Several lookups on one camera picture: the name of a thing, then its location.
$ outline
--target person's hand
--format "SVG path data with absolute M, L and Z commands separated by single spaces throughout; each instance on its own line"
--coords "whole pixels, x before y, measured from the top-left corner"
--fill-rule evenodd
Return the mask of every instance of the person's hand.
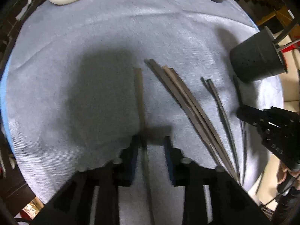
M 287 168 L 287 166 L 282 161 L 280 161 L 279 168 L 277 171 L 278 184 L 281 184 L 285 181 L 285 179 L 287 178 L 287 172 L 289 172 L 290 175 L 292 175 L 295 178 L 298 177 L 298 175 L 300 174 L 300 171 L 292 172 L 290 169 Z M 294 187 L 295 189 L 300 190 L 300 177 L 294 183 Z

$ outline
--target gray tablecloth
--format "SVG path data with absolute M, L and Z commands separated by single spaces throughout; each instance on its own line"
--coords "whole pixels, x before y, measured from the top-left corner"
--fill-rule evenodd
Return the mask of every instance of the gray tablecloth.
M 214 99 L 200 78 L 214 82 L 237 146 L 243 174 L 238 101 L 229 51 L 258 29 L 233 0 L 46 1 L 25 22 L 1 82 L 4 126 L 20 170 L 47 202 L 78 168 L 116 157 L 139 131 L 133 68 L 142 68 L 148 127 L 171 128 L 175 147 L 200 165 L 215 163 L 187 116 L 144 64 L 174 68 L 233 156 Z M 283 106 L 278 77 L 241 84 L 243 100 L 259 109 Z M 263 170 L 268 152 L 253 127 L 244 188 Z M 161 146 L 149 143 L 156 224 L 181 224 L 183 189 L 172 187 Z M 132 187 L 120 189 L 121 224 L 149 224 L 140 163 Z

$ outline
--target cable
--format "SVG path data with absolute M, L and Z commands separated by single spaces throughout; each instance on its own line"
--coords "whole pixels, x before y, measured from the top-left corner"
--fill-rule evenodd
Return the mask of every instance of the cable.
M 296 177 L 296 179 L 293 181 L 293 183 L 286 189 L 284 190 L 282 193 L 276 195 L 273 199 L 271 199 L 269 202 L 267 202 L 264 205 L 260 205 L 261 208 L 266 207 L 268 204 L 270 204 L 273 200 L 277 199 L 280 195 L 284 194 L 287 190 L 289 190 L 291 187 L 293 187 L 293 185 L 295 184 L 295 182 L 298 180 L 298 178 L 300 177 L 300 173 L 298 174 L 298 176 Z

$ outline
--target black wire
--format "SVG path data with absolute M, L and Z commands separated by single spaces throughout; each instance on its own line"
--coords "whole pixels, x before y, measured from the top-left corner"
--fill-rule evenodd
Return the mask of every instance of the black wire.
M 273 199 L 271 199 L 268 203 L 261 205 L 260 207 L 266 207 L 268 204 L 270 204 L 273 200 L 277 199 L 280 195 L 284 194 L 287 190 L 289 190 L 291 187 L 293 187 L 293 185 L 295 184 L 295 182 L 298 180 L 298 178 L 300 177 L 300 173 L 298 174 L 298 176 L 296 177 L 296 179 L 293 181 L 293 183 L 286 189 L 284 190 L 282 193 L 276 195 Z

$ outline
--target blue cloth edge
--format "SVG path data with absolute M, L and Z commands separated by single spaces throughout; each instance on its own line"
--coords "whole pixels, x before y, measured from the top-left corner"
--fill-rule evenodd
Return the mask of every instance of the blue cloth edge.
M 9 123 L 8 123 L 8 116 L 7 116 L 7 108 L 6 108 L 6 82 L 7 82 L 7 76 L 8 76 L 8 68 L 11 62 L 11 56 L 9 57 L 7 64 L 5 66 L 1 81 L 0 81 L 0 111 L 1 111 L 1 117 L 2 122 L 6 134 L 7 141 L 9 143 L 9 146 L 11 148 L 11 151 L 13 154 L 15 154 L 14 147 L 13 147 L 13 141 L 11 138 L 11 131 L 9 129 Z

